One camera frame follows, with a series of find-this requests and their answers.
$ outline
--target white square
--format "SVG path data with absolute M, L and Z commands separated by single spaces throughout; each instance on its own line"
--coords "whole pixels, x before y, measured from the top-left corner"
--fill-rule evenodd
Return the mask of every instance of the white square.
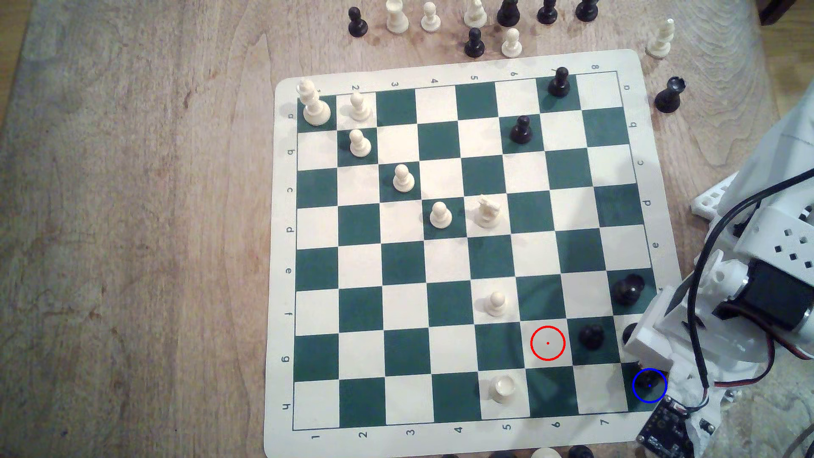
M 415 117 L 418 124 L 456 121 L 455 86 L 416 89 Z
M 560 281 L 568 318 L 613 315 L 605 271 L 561 274 Z
M 475 326 L 461 324 L 431 327 L 430 369 L 434 374 L 477 371 Z
M 549 170 L 542 151 L 504 154 L 503 174 L 506 192 L 549 190 Z
M 482 117 L 458 121 L 458 145 L 461 157 L 503 154 L 500 119 Z
M 363 288 L 382 284 L 382 245 L 339 247 L 339 287 Z
M 379 127 L 376 142 L 379 164 L 418 161 L 418 124 Z
M 427 284 L 386 284 L 382 287 L 385 329 L 427 328 Z
M 597 197 L 592 187 L 552 189 L 550 195 L 555 231 L 599 227 Z
M 424 240 L 427 283 L 468 280 L 469 243 L 466 238 Z
M 384 331 L 339 333 L 339 379 L 384 377 Z
M 298 170 L 333 169 L 338 155 L 336 130 L 297 134 Z
M 549 112 L 540 114 L 540 130 L 546 151 L 586 148 L 582 112 Z
M 294 384 L 294 429 L 339 428 L 339 381 Z
M 339 167 L 336 170 L 336 200 L 339 205 L 379 202 L 379 166 Z
M 576 75 L 580 88 L 580 108 L 613 108 L 622 106 L 621 88 L 616 73 L 588 73 Z
M 339 290 L 316 289 L 296 294 L 297 336 L 339 332 Z
M 580 413 L 628 410 L 621 364 L 574 366 L 574 384 Z
M 424 240 L 424 216 L 420 200 L 382 202 L 379 226 L 383 244 Z
M 602 252 L 605 254 L 605 269 L 623 271 L 626 269 L 646 269 L 650 267 L 650 252 L 647 250 L 645 227 L 636 226 L 600 227 Z
M 540 112 L 535 79 L 498 81 L 495 83 L 499 117 L 532 115 Z
M 385 377 L 384 411 L 388 425 L 433 422 L 432 375 Z
M 560 272 L 557 234 L 554 231 L 512 234 L 511 251 L 514 274 L 518 277 Z
M 421 170 L 422 199 L 463 196 L 461 158 L 435 159 L 418 163 Z
M 339 245 L 337 207 L 297 209 L 297 249 L 327 248 Z
M 514 277 L 489 278 L 472 280 L 472 317 L 475 324 L 513 323 L 520 321 L 518 308 L 517 282 Z M 506 311 L 500 316 L 491 316 L 486 311 L 492 293 L 503 293 L 506 299 Z
M 492 396 L 492 381 L 502 376 L 511 377 L 514 382 L 514 394 L 505 403 L 498 403 Z M 480 371 L 478 372 L 478 388 L 480 390 L 480 417 L 482 419 L 517 418 L 530 415 L 526 369 Z
M 610 186 L 636 182 L 629 145 L 588 148 L 591 182 L 594 186 Z
M 523 364 L 526 368 L 556 368 L 573 364 L 568 322 L 565 319 L 521 321 L 520 335 L 523 336 Z M 527 342 L 534 342 L 534 351 Z M 535 353 L 540 358 L 550 359 L 550 361 L 538 358 Z

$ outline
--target black pawn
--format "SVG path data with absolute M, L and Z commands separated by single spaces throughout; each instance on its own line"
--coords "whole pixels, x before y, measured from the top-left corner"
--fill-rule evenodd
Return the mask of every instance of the black pawn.
M 543 0 L 543 7 L 537 10 L 537 22 L 544 25 L 551 25 L 557 20 L 557 10 L 554 5 L 557 0 Z
M 576 11 L 574 11 L 576 19 L 582 22 L 595 20 L 599 14 L 599 8 L 597 8 L 598 2 L 599 0 L 582 0 L 582 2 L 576 6 Z
M 486 46 L 484 46 L 484 42 L 480 41 L 480 29 L 476 27 L 469 29 L 469 41 L 464 45 L 463 51 L 472 59 L 477 59 L 481 55 L 484 55 Z
M 520 10 L 517 0 L 503 0 L 501 9 L 497 10 L 497 23 L 503 27 L 514 27 L 520 21 Z
M 361 11 L 357 7 L 351 7 L 348 10 L 348 17 L 351 18 L 351 23 L 348 24 L 348 32 L 356 38 L 359 38 L 367 33 L 367 22 L 361 18 Z
M 554 79 L 549 82 L 549 94 L 562 98 L 568 95 L 570 90 L 571 83 L 568 82 L 568 69 L 565 67 L 557 68 Z
M 681 93 L 687 85 L 681 77 L 672 77 L 667 80 L 667 89 L 662 90 L 656 95 L 656 100 L 653 102 L 656 109 L 662 113 L 672 113 L 681 106 Z
M 521 116 L 517 118 L 517 124 L 511 128 L 511 132 L 509 132 L 509 138 L 511 141 L 520 144 L 526 144 L 532 140 L 532 128 L 530 127 L 530 123 L 532 120 L 528 119 L 528 116 Z

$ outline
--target table surface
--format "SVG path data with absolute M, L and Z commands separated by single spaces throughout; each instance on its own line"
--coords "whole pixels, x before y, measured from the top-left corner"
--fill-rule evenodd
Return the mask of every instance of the table surface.
M 688 199 L 777 120 L 754 3 L 607 2 L 583 24 L 561 0 L 548 28 L 537 3 L 520 5 L 523 55 L 632 48 L 652 95 L 687 81 L 653 124 L 688 272 L 706 230 Z M 396 36 L 383 1 L 360 2 L 370 31 L 352 39 L 342 2 L 36 3 L 0 135 L 0 455 L 263 455 L 274 87 L 469 60 L 463 2 L 438 1 L 435 34 L 421 5 Z M 502 59 L 498 2 L 484 5 L 481 59 Z M 657 61 L 643 45 L 665 17 L 676 38 Z M 812 406 L 809 390 L 777 378 L 772 396 Z M 799 406 L 766 399 L 785 429 L 758 444 L 763 426 L 733 419 L 707 456 L 785 450 Z

